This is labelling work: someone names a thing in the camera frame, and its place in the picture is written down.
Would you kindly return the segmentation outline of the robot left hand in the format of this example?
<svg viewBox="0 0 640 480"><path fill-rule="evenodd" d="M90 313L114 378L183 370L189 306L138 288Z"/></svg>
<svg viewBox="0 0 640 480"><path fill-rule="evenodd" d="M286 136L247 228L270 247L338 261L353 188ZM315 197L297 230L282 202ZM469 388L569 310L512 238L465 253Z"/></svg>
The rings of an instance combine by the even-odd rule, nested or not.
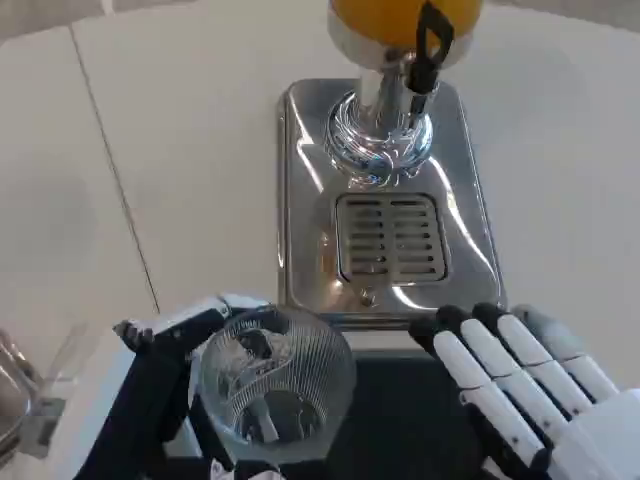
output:
<svg viewBox="0 0 640 480"><path fill-rule="evenodd" d="M152 329L117 324L86 366L70 413L80 432L67 441L73 479L270 479L275 470L234 467L216 457L168 457L190 412L192 355L232 318L265 306L239 295L205 299Z"/></svg>

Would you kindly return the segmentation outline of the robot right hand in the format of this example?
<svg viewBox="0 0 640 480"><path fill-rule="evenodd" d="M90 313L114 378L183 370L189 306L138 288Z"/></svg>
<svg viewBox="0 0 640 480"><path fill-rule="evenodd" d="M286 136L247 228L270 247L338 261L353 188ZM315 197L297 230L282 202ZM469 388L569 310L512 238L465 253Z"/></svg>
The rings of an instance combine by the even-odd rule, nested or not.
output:
<svg viewBox="0 0 640 480"><path fill-rule="evenodd" d="M446 305L409 334L456 384L491 479L636 479L639 391L529 306Z"/></svg>

